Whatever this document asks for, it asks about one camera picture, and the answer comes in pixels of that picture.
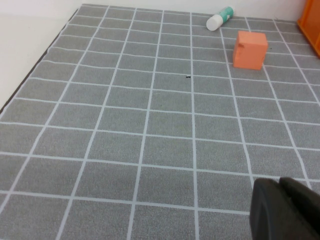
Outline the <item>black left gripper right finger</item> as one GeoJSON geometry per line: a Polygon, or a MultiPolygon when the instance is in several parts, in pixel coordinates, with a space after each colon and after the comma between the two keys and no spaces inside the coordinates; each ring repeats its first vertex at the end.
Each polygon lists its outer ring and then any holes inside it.
{"type": "Polygon", "coordinates": [[[293,209],[297,212],[301,222],[300,225],[314,240],[319,240],[320,195],[290,177],[281,177],[279,185],[293,204],[293,209]]]}

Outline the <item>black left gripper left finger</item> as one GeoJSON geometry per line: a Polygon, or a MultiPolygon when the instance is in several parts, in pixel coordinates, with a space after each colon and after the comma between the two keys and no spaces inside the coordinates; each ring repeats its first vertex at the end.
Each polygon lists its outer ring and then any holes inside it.
{"type": "Polygon", "coordinates": [[[249,223],[253,240],[313,240],[279,181],[254,181],[249,223]]]}

